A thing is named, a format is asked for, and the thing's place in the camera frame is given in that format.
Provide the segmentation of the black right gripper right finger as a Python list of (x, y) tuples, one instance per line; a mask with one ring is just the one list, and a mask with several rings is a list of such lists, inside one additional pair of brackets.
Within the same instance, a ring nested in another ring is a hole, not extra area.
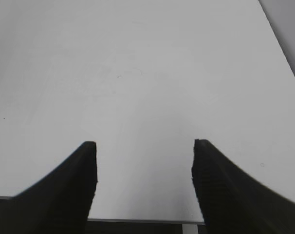
[(249, 176), (210, 141), (194, 141), (192, 182), (208, 234), (295, 234), (295, 203)]

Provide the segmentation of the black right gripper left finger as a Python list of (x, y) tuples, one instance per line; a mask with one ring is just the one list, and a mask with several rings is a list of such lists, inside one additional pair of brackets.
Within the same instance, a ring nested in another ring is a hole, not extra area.
[(83, 234), (97, 182), (96, 143), (85, 141), (43, 179), (0, 203), (0, 234)]

